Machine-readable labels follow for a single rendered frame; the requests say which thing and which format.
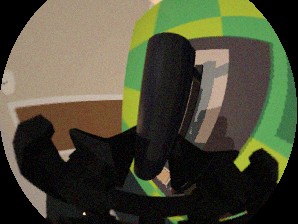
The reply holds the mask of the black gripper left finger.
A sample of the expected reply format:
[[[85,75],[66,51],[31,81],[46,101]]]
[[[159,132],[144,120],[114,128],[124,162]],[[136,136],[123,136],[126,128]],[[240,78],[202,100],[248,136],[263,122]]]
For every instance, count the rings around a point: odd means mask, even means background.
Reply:
[[[82,132],[82,129],[71,128],[72,144],[81,152],[89,153],[96,159],[104,160],[110,167],[110,172],[116,181],[116,188],[122,188],[130,165],[134,159],[134,144],[136,144],[137,125],[126,129],[124,133],[106,137],[94,136],[92,133]]]

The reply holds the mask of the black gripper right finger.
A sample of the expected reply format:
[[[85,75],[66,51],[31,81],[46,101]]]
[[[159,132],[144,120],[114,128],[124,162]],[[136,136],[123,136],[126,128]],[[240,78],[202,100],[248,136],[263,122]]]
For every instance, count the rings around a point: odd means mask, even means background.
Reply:
[[[222,152],[202,151],[178,133],[168,159],[172,193],[184,193],[182,189],[194,183],[194,180],[200,177],[206,169],[213,165],[230,163],[237,157],[238,151],[235,149]]]

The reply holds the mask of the beige square tile with dark centre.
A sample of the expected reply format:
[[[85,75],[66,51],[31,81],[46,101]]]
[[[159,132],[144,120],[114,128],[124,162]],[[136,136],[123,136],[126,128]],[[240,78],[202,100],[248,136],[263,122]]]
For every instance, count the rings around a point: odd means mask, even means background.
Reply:
[[[170,173],[169,173],[169,168],[164,167],[164,169],[162,169],[162,172],[160,173],[160,175],[157,175],[158,179],[160,179],[162,181],[162,183],[164,183],[164,185],[168,184],[170,181]]]

